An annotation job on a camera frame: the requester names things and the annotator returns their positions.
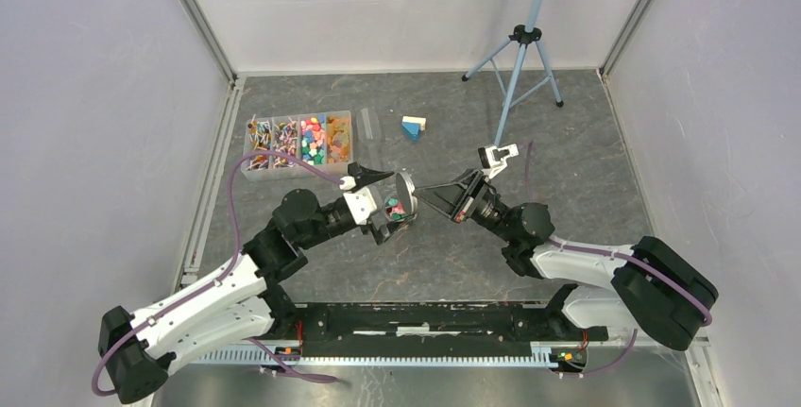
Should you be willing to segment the clear plastic scoop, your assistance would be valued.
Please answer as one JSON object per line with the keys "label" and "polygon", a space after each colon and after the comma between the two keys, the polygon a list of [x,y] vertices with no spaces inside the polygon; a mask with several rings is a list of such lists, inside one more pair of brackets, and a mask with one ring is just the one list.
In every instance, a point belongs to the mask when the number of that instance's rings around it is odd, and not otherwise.
{"label": "clear plastic scoop", "polygon": [[360,145],[365,151],[365,165],[383,171],[381,153],[383,134],[378,115],[373,108],[363,108],[359,111],[357,130]]}

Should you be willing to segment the round clear lid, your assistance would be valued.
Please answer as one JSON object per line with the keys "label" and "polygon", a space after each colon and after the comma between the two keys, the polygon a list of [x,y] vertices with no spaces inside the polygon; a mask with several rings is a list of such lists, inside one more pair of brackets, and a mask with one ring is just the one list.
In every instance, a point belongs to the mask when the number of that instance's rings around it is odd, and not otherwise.
{"label": "round clear lid", "polygon": [[395,175],[395,182],[398,200],[404,212],[415,215],[418,211],[418,200],[414,194],[416,187],[411,176],[406,172],[398,172]]}

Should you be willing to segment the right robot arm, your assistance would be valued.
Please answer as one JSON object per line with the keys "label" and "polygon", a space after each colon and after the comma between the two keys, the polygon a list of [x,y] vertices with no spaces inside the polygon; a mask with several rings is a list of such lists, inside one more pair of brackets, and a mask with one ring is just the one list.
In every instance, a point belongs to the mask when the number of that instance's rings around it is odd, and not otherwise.
{"label": "right robot arm", "polygon": [[521,277],[571,281],[566,296],[545,314],[548,332],[558,339],[593,327],[628,328],[685,350],[713,321],[718,289],[655,236],[618,246],[562,239],[547,205],[505,204],[477,169],[449,182],[410,186],[404,201],[422,201],[454,223],[471,220],[497,236],[505,243],[505,262]]}

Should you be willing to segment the clear round dish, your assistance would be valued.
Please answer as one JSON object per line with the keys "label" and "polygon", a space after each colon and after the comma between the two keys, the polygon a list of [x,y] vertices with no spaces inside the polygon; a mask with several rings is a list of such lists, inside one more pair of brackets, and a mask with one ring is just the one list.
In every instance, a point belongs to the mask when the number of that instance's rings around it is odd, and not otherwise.
{"label": "clear round dish", "polygon": [[418,216],[416,212],[408,212],[406,209],[404,209],[396,194],[388,195],[385,198],[383,203],[383,213],[389,222],[400,224],[410,223]]}

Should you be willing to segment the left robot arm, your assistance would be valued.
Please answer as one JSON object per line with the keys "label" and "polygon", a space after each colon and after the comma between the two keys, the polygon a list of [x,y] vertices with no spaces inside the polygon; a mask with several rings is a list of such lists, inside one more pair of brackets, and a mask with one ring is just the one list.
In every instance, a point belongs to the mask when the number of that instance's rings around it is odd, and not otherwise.
{"label": "left robot arm", "polygon": [[130,312],[118,305],[102,315],[92,376],[97,396],[135,403],[211,350],[266,333],[289,336],[297,309],[281,282],[308,262],[304,250],[358,228],[377,244],[390,236],[373,217],[382,203],[374,185],[391,172],[357,162],[340,178],[312,172],[330,179],[341,195],[322,205],[308,189],[289,191],[251,240],[234,238],[233,255],[212,273],[149,306]]}

